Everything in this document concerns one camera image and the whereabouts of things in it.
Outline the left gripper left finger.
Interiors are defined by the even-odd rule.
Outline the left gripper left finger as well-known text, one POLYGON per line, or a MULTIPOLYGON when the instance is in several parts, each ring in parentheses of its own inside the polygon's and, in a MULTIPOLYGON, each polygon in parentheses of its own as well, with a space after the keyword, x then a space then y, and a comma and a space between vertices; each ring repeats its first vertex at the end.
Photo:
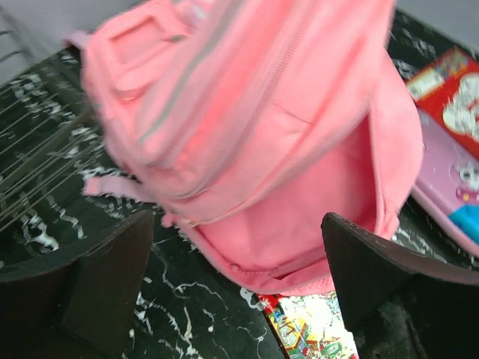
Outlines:
POLYGON ((151 212, 1 269, 2 358, 120 358, 153 242, 151 212))

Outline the pink student backpack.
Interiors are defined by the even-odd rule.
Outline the pink student backpack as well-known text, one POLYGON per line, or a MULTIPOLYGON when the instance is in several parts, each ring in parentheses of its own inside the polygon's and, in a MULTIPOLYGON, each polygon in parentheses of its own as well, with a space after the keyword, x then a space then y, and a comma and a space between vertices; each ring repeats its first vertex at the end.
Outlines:
POLYGON ((146 1, 77 35, 82 87, 125 177, 260 294, 333 290, 320 225, 390 238, 423 156, 386 47, 393 1, 146 1))

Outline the red treehouse paperback book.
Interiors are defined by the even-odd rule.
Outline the red treehouse paperback book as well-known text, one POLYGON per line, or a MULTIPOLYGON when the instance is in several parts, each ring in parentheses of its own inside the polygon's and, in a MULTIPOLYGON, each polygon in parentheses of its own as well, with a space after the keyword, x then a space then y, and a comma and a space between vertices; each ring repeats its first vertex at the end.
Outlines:
POLYGON ((287 358, 357 358, 344 327, 336 292, 319 295, 259 295, 265 317, 287 358))

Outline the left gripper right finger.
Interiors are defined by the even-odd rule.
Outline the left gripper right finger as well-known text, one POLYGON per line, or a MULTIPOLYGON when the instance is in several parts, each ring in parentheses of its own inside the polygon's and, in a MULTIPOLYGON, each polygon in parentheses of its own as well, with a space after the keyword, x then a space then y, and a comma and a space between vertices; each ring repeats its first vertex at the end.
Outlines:
POLYGON ((430 259, 330 212, 321 225, 360 358, 477 358, 478 273, 430 259))

